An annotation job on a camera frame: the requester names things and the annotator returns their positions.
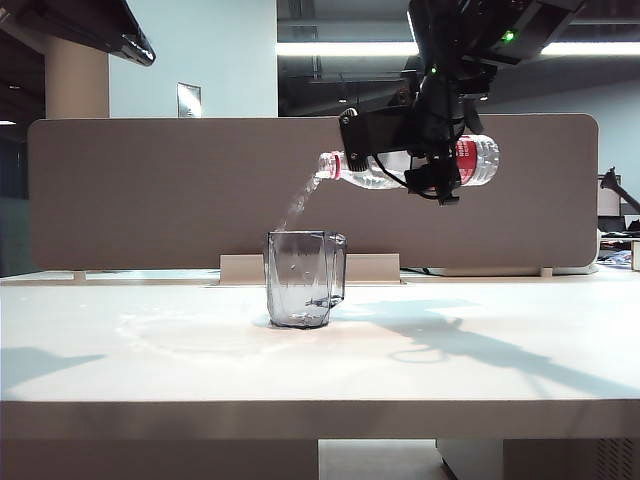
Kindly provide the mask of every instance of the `floor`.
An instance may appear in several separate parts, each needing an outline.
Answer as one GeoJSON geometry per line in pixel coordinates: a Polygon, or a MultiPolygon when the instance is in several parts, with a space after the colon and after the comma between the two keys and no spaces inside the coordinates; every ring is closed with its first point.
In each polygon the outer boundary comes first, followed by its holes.
{"type": "Polygon", "coordinates": [[[435,440],[320,440],[320,480],[449,480],[435,440]]]}

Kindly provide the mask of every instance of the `plastic water bottle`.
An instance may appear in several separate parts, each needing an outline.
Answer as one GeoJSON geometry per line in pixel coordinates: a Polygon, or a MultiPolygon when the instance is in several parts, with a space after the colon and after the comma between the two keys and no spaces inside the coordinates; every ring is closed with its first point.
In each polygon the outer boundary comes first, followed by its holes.
{"type": "MultiPolygon", "coordinates": [[[[380,163],[393,175],[404,181],[404,172],[417,168],[425,159],[414,158],[407,152],[389,152],[378,154],[380,163]]],[[[500,151],[493,139],[485,135],[463,135],[456,143],[456,161],[460,171],[462,186],[484,185],[489,182],[498,170],[500,151]]],[[[317,178],[346,180],[358,187],[370,190],[400,188],[398,182],[388,177],[378,164],[369,157],[368,168],[362,172],[349,170],[344,152],[323,153],[318,159],[317,178]]]]}

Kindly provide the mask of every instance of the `desk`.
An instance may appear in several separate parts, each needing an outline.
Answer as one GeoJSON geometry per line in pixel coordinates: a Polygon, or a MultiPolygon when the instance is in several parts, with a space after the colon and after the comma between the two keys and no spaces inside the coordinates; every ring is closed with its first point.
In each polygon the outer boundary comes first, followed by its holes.
{"type": "Polygon", "coordinates": [[[7,440],[640,437],[640,275],[348,287],[319,330],[264,289],[1,289],[7,440]]]}

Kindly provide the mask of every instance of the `spilled water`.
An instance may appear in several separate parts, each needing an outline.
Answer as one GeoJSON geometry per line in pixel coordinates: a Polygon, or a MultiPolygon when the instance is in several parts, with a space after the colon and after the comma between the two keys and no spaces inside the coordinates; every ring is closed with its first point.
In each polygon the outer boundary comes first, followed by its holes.
{"type": "Polygon", "coordinates": [[[300,215],[302,215],[302,212],[304,212],[304,207],[309,201],[311,194],[316,191],[316,188],[318,188],[321,181],[322,178],[317,177],[314,172],[307,183],[305,183],[304,187],[295,195],[295,197],[293,197],[293,201],[289,206],[289,210],[287,210],[286,216],[276,227],[276,232],[282,232],[287,229],[287,225],[295,223],[300,215]]]}

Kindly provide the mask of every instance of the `gray partition board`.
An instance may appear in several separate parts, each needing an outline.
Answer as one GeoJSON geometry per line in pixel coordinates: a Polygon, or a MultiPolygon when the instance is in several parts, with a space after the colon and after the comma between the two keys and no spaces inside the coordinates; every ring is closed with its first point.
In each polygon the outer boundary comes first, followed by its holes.
{"type": "MultiPolygon", "coordinates": [[[[596,252],[597,124],[587,115],[487,115],[492,182],[439,207],[404,189],[323,181],[296,229],[344,233],[402,266],[566,267],[596,252]]],[[[262,251],[341,149],[337,119],[44,120],[29,132],[33,256],[43,269],[217,267],[262,251]]]]}

